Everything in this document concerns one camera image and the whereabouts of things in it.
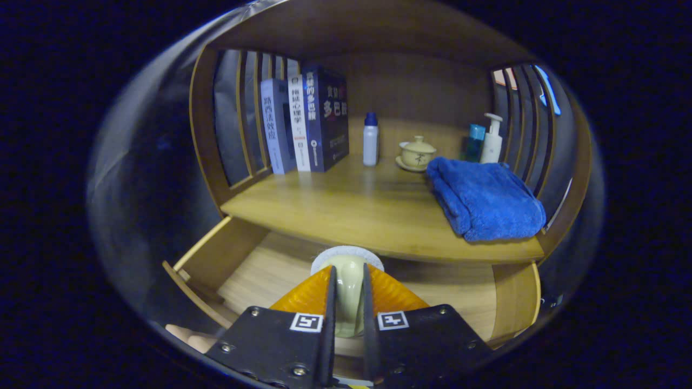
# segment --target white pump bottle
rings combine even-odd
[[[480,154],[480,163],[497,163],[500,160],[500,150],[502,149],[502,137],[500,136],[500,116],[486,113],[490,118],[491,124],[488,133],[485,134],[483,141],[483,152]]]

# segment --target blue towel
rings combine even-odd
[[[452,229],[469,242],[532,237],[545,225],[543,205],[505,163],[438,157],[428,177]]]

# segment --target shelf board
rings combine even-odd
[[[482,69],[536,59],[470,15],[439,2],[417,0],[280,1],[220,34],[209,47],[264,51],[296,60],[346,53],[417,53]]]
[[[221,210],[287,235],[402,259],[499,264],[543,257],[535,237],[468,243],[456,236],[425,176],[393,159],[369,168],[350,155],[326,173],[272,174]]]

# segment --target open drawer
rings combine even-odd
[[[269,307],[310,275],[328,246],[227,217],[174,267],[173,280],[223,327],[247,307]],[[491,347],[534,323],[540,304],[535,263],[413,262],[381,256],[385,271],[430,305],[450,304]],[[360,379],[362,338],[337,338],[334,374]]]

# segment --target white book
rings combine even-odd
[[[303,105],[302,75],[289,77],[289,103],[291,104],[291,128],[295,163],[299,172],[310,171],[310,156],[307,147],[307,130],[305,127],[305,106]]]
[[[264,132],[274,174],[295,168],[295,152],[289,122],[289,93],[285,80],[270,78],[261,83]]]

